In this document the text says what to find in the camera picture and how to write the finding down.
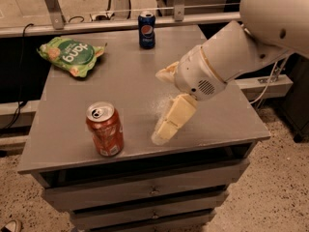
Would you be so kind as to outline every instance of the can lid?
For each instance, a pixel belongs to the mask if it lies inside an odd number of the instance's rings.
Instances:
[[[140,14],[142,17],[152,17],[154,16],[153,13],[149,12],[149,11],[144,11]]]
[[[93,103],[87,109],[86,116],[94,122],[103,122],[110,119],[115,111],[114,105],[109,102],[100,101]]]

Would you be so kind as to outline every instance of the green chip bag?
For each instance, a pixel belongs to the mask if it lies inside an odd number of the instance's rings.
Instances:
[[[73,76],[85,77],[104,53],[105,46],[91,46],[72,39],[56,37],[42,44],[38,53],[54,66],[70,72]]]

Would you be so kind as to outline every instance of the cable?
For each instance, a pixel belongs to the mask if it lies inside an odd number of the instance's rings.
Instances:
[[[108,0],[107,2],[107,8],[105,10],[106,15],[97,15],[95,19],[92,18],[91,14],[89,14],[91,21],[97,21],[97,20],[110,20],[111,17],[114,15],[108,15],[108,12],[110,11],[112,0]]]
[[[20,53],[20,58],[19,58],[19,64],[18,64],[18,69],[19,69],[19,72],[18,72],[18,79],[20,79],[20,74],[21,74],[21,70],[22,70],[22,61],[23,61],[23,54],[24,54],[24,46],[25,46],[25,41],[24,41],[24,38],[25,38],[25,32],[27,30],[28,27],[30,26],[33,26],[34,24],[33,23],[30,23],[28,25],[26,25],[24,28],[23,28],[23,31],[22,31],[22,38],[21,38],[21,53]],[[16,121],[17,119],[19,118],[19,115],[20,115],[20,109],[26,105],[27,101],[23,101],[21,102],[20,99],[21,99],[21,91],[22,91],[22,82],[20,81],[20,84],[19,84],[19,92],[18,92],[18,97],[17,97],[17,104],[18,104],[18,107],[17,109],[15,110],[14,112],[14,115],[13,115],[13,118],[12,120],[10,121],[10,123],[5,126],[4,128],[1,128],[0,130],[4,130],[4,129],[8,129],[10,128]]]
[[[131,9],[132,9],[131,0],[128,0],[128,15],[127,15],[126,19],[130,19],[130,17],[131,17]]]
[[[79,22],[83,22],[83,21],[85,20],[85,18],[84,18],[83,16],[77,15],[77,16],[71,17],[71,18],[69,19],[69,22],[71,22],[73,19],[77,19],[77,18],[80,18],[80,19],[81,19],[81,21],[79,21]]]
[[[278,62],[274,63],[273,68],[272,68],[271,73],[270,73],[270,76],[269,76],[269,79],[268,79],[268,81],[267,81],[267,85],[265,86],[265,88],[264,88],[263,92],[261,93],[261,95],[260,95],[256,100],[251,101],[250,104],[253,104],[253,103],[255,103],[255,102],[258,102],[258,101],[260,100],[260,98],[264,95],[265,91],[267,90],[267,88],[268,88],[268,86],[269,86],[269,84],[270,84],[270,82],[271,82],[271,79],[272,79],[274,70],[275,70],[276,67],[277,67],[277,64],[278,64]]]

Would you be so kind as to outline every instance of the drawer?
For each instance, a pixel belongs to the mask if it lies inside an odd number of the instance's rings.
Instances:
[[[173,228],[186,228],[192,225],[205,225],[215,216],[214,211],[204,210],[157,220],[132,222],[124,225],[96,228],[97,232],[168,232]]]
[[[228,185],[240,177],[248,164],[248,159],[235,159],[70,187],[50,188],[43,192],[42,197],[58,211],[74,211]]]
[[[153,198],[137,200],[114,206],[104,206],[90,211],[71,214],[71,222],[78,229],[91,229],[129,223],[138,220],[164,218],[175,214],[212,209],[220,206],[227,191],[210,192],[208,188]]]

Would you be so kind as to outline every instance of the drawer handle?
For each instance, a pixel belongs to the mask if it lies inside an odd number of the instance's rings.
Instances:
[[[156,213],[156,211],[153,211],[153,217],[152,219],[158,219],[160,216]]]
[[[158,189],[156,189],[156,187],[153,187],[153,190],[150,192],[151,196],[155,196],[158,195],[160,193],[160,191]]]

